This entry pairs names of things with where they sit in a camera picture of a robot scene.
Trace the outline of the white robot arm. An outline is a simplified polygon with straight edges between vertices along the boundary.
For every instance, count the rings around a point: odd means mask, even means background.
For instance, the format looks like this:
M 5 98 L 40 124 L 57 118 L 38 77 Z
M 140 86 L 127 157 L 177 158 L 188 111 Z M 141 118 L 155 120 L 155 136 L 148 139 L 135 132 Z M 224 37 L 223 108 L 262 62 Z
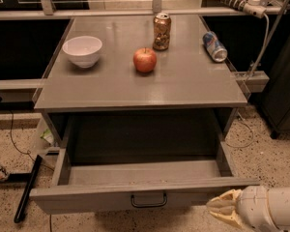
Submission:
M 233 227 L 254 232 L 290 232 L 290 187 L 231 189 L 207 202 L 209 213 Z

